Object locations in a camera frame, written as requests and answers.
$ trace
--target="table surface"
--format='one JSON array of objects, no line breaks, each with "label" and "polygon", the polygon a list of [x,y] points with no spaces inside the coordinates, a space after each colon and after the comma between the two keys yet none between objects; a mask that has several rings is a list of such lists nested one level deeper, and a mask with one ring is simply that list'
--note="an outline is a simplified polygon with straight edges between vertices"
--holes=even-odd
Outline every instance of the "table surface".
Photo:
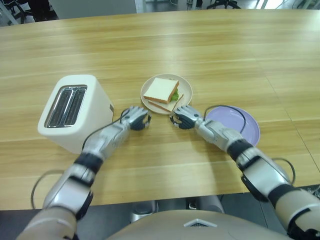
[{"label": "table surface", "polygon": [[[258,147],[290,160],[296,186],[320,183],[320,12],[201,10],[56,20],[0,28],[0,209],[29,209],[47,170],[77,157],[39,135],[56,82],[96,76],[115,118],[142,106],[150,77],[173,73],[193,88],[192,105],[238,106],[258,121]],[[290,168],[280,164],[290,173]],[[194,130],[153,115],[102,166],[93,204],[246,192],[241,172]],[[37,207],[59,176],[35,194]]]}]

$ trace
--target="white bread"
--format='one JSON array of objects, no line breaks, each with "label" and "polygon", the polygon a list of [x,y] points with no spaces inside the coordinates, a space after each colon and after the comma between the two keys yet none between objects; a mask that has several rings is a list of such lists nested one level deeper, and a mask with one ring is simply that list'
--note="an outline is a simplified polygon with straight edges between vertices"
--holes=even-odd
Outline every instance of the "white bread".
[{"label": "white bread", "polygon": [[168,104],[170,103],[171,97],[175,93],[178,85],[178,80],[156,77],[143,97],[154,102]]},{"label": "white bread", "polygon": [[177,103],[180,101],[180,99],[183,98],[183,94],[179,94],[179,99],[177,101],[171,101],[169,102],[168,104],[165,104],[165,103],[160,103],[160,102],[156,102],[156,101],[152,101],[152,100],[148,100],[148,102],[151,104],[151,105],[154,105],[162,110],[165,110],[167,111],[168,113],[171,113],[175,107],[177,106]]}]

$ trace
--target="chair leg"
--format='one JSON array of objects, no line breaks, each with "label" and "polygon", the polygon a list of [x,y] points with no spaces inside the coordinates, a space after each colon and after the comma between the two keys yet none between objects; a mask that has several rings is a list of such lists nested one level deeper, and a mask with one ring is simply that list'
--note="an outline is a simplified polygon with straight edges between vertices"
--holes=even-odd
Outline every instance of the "chair leg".
[{"label": "chair leg", "polygon": [[214,2],[214,4],[209,5],[206,9],[215,9],[216,6],[219,6],[219,5],[224,5],[224,1],[223,0],[216,0]]},{"label": "chair leg", "polygon": [[234,1],[234,0],[229,1],[229,2],[228,2],[228,5],[229,5],[230,7],[233,7],[234,9],[241,9],[241,7],[239,7],[239,6],[237,5],[237,2]]}]

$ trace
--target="white toaster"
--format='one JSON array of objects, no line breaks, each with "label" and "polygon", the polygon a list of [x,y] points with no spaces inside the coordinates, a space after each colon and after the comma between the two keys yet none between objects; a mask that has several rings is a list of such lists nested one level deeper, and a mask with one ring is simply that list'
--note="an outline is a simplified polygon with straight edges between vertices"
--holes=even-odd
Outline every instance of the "white toaster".
[{"label": "white toaster", "polygon": [[79,154],[86,137],[112,122],[114,105],[93,75],[69,75],[55,85],[38,123],[38,132]]}]

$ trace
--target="black cable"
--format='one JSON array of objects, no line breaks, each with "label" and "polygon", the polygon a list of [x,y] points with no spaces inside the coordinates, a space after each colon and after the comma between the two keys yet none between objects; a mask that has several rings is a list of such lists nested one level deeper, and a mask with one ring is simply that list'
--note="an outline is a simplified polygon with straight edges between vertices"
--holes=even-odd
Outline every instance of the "black cable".
[{"label": "black cable", "polygon": [[48,176],[48,175],[53,175],[53,174],[63,174],[65,171],[64,170],[49,170],[46,171],[44,174],[42,174],[38,180],[35,182],[35,184],[33,185],[32,191],[31,191],[31,195],[30,195],[30,202],[31,202],[31,207],[32,209],[36,209],[36,205],[35,205],[35,191],[36,188],[38,186],[38,184],[40,183],[40,181]]},{"label": "black cable", "polygon": [[233,106],[229,106],[229,105],[212,105],[212,106],[209,106],[209,107],[204,111],[203,120],[206,119],[207,111],[210,110],[210,109],[216,108],[216,107],[226,107],[226,108],[230,108],[230,109],[233,109],[233,110],[237,111],[237,112],[241,115],[241,117],[243,118],[243,126],[242,126],[242,128],[241,128],[240,133],[242,134],[242,132],[244,131],[244,129],[245,129],[245,127],[246,127],[247,120],[246,120],[245,115],[244,115],[241,111],[239,111],[238,109],[236,109],[236,108],[233,107]]},{"label": "black cable", "polygon": [[126,108],[125,110],[123,110],[123,111],[121,112],[121,115],[120,115],[120,117],[119,117],[117,120],[115,120],[115,121],[113,121],[113,122],[111,122],[111,123],[109,123],[109,124],[107,124],[107,125],[105,125],[105,126],[102,126],[102,127],[98,128],[97,130],[94,130],[93,132],[91,132],[91,133],[85,138],[85,140],[83,141],[82,149],[84,149],[85,144],[86,144],[88,138],[90,138],[90,137],[91,137],[93,134],[95,134],[96,132],[98,132],[98,131],[106,128],[106,127],[109,127],[109,126],[111,126],[112,124],[114,124],[114,123],[116,123],[116,122],[118,122],[118,121],[120,121],[120,123],[121,123],[121,120],[129,113],[129,111],[127,111],[127,112],[124,114],[124,112],[125,112],[126,110],[128,110],[128,108]]},{"label": "black cable", "polygon": [[295,171],[295,167],[293,166],[293,164],[289,160],[287,160],[287,159],[285,159],[283,157],[275,157],[275,158],[272,158],[272,160],[273,161],[274,160],[281,160],[281,161],[285,161],[287,164],[289,164],[289,166],[290,166],[290,168],[292,170],[292,181],[291,181],[291,184],[293,185],[295,183],[295,181],[296,181],[296,171]]}]

